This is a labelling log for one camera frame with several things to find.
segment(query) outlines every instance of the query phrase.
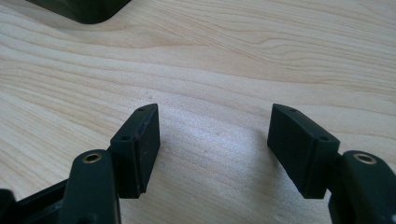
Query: black clamp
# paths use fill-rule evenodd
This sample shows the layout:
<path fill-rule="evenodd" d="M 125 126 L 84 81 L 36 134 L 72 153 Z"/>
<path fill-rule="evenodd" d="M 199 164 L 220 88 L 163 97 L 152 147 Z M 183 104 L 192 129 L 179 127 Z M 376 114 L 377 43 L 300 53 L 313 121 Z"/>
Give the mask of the black clamp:
<path fill-rule="evenodd" d="M 69 179 L 19 202 L 0 189 L 0 223 L 120 224 L 120 198 L 145 193 L 160 148 L 157 105 L 138 108 L 107 150 L 82 153 Z"/>
<path fill-rule="evenodd" d="M 396 223 L 396 176 L 377 156 L 341 156 L 337 138 L 285 105 L 273 105 L 267 144 L 303 197 L 332 193 L 332 223 Z"/>

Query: small hole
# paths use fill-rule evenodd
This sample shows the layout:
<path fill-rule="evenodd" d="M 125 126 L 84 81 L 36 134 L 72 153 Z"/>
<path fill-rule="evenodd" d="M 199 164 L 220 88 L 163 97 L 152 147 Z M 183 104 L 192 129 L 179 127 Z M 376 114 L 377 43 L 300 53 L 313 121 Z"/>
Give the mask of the small hole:
<path fill-rule="evenodd" d="M 93 153 L 93 154 L 90 154 L 90 155 L 84 157 L 84 159 L 82 159 L 82 161 L 84 163 L 93 163 L 93 162 L 99 161 L 101 159 L 102 159 L 102 154 Z"/>
<path fill-rule="evenodd" d="M 122 141 L 128 141 L 129 139 L 131 139 L 129 136 L 123 136 L 121 138 Z"/>
<path fill-rule="evenodd" d="M 366 155 L 366 154 L 356 153 L 353 155 L 353 157 L 355 157 L 356 160 L 361 161 L 366 164 L 369 164 L 369 165 L 376 164 L 376 159 L 374 159 L 373 157 Z"/>
<path fill-rule="evenodd" d="M 322 141 L 329 141 L 329 138 L 325 136 L 321 136 L 319 139 Z"/>
<path fill-rule="evenodd" d="M 96 155 L 96 154 L 89 155 L 89 156 L 87 157 L 86 161 L 95 161 L 95 160 L 98 159 L 98 157 L 99 157 L 99 156 Z"/>

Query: black plastic part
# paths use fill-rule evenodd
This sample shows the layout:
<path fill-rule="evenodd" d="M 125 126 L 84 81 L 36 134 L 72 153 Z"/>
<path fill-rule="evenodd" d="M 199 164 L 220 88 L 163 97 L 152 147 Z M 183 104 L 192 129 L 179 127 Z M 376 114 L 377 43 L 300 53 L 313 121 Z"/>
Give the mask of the black plastic part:
<path fill-rule="evenodd" d="M 114 135 L 108 149 L 117 163 L 120 198 L 139 198 L 146 192 L 160 148 L 158 106 L 138 108 Z"/>
<path fill-rule="evenodd" d="M 329 211 L 333 224 L 355 223 L 356 214 L 350 202 L 343 177 L 341 162 L 343 157 L 337 155 L 337 159 L 329 165 L 327 186 L 332 196 L 329 201 Z"/>
<path fill-rule="evenodd" d="M 324 197 L 327 165 L 338 155 L 338 139 L 300 111 L 273 105 L 267 144 L 305 198 Z"/>
<path fill-rule="evenodd" d="M 113 177 L 110 178 L 113 178 L 112 186 L 115 188 L 114 195 L 117 200 L 115 206 L 116 213 L 113 213 L 114 206 L 111 206 L 110 214 L 105 212 L 106 216 L 110 215 L 114 217 L 114 214 L 116 214 L 118 217 L 120 216 L 117 197 L 117 192 L 119 189 L 117 188 L 117 185 L 121 186 L 120 189 L 123 190 L 120 192 L 120 196 L 123 195 L 126 198 L 138 198 L 140 193 L 146 192 L 149 177 L 152 172 L 159 147 L 160 131 L 158 106 L 146 105 L 136 109 L 132 116 L 125 121 L 125 124 L 113 137 L 111 146 L 105 153 L 111 155 L 112 169 L 113 173 L 115 173 L 114 175 L 116 176 L 115 179 Z M 108 177 L 102 176 L 102 178 L 107 178 L 107 180 L 104 182 L 101 180 L 101 185 L 110 181 Z M 16 203 L 12 191 L 0 189 L 0 224 L 57 223 L 60 210 L 64 206 L 64 193 L 66 185 L 68 185 L 68 181 L 69 180 L 66 179 Z M 80 181 L 82 184 L 84 184 L 85 182 L 90 181 L 90 179 L 83 178 L 80 179 Z M 89 192 L 91 190 L 96 192 L 100 190 L 97 189 L 98 185 L 94 185 L 92 187 L 93 189 L 88 189 L 88 187 L 81 189 L 81 192 Z M 73 201 L 73 199 L 71 200 L 73 202 L 70 202 L 70 199 L 68 199 L 69 208 L 66 208 L 66 211 L 74 209 L 71 208 L 72 205 L 70 204 L 80 203 L 79 197 L 74 198 L 75 201 Z M 98 203 L 89 203 L 86 208 L 88 209 L 92 206 L 93 208 L 96 208 L 95 206 L 99 206 L 97 204 Z M 93 219 L 93 216 L 87 215 L 86 217 L 83 217 L 81 222 L 78 224 L 91 223 L 89 221 Z M 73 220 L 71 219 L 67 219 L 67 221 L 73 223 Z"/>
<path fill-rule="evenodd" d="M 17 202 L 16 223 L 56 223 L 62 207 L 67 180 Z"/>
<path fill-rule="evenodd" d="M 131 0 L 27 0 L 73 21 L 94 24 L 106 21 Z"/>
<path fill-rule="evenodd" d="M 356 224 L 396 222 L 396 175 L 375 155 L 348 151 L 341 174 L 356 213 Z"/>
<path fill-rule="evenodd" d="M 58 224 L 119 224 L 120 206 L 111 155 L 96 149 L 73 162 Z"/>
<path fill-rule="evenodd" d="M 0 189 L 0 223 L 10 223 L 10 215 L 16 206 L 14 194 L 11 190 Z"/>

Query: light wood surface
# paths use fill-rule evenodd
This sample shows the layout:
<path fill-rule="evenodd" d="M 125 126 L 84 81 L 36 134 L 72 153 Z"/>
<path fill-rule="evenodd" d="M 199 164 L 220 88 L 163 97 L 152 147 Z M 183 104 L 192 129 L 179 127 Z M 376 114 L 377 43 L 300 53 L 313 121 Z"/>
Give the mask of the light wood surface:
<path fill-rule="evenodd" d="M 396 171 L 396 1 L 134 0 L 83 25 L 0 1 L 0 188 L 18 200 L 107 148 L 139 106 L 162 146 L 123 223 L 331 223 L 266 146 L 273 103 Z"/>

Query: black plastic arm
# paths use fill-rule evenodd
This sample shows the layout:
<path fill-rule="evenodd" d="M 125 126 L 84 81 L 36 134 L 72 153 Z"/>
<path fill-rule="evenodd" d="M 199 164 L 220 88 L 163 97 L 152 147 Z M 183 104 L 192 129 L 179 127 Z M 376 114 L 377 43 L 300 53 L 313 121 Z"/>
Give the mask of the black plastic arm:
<path fill-rule="evenodd" d="M 64 193 L 58 224 L 120 224 L 113 162 L 106 150 L 76 157 Z"/>
<path fill-rule="evenodd" d="M 305 198 L 332 192 L 333 223 L 396 223 L 396 176 L 380 158 L 339 155 L 338 139 L 285 105 L 273 105 L 267 144 Z"/>

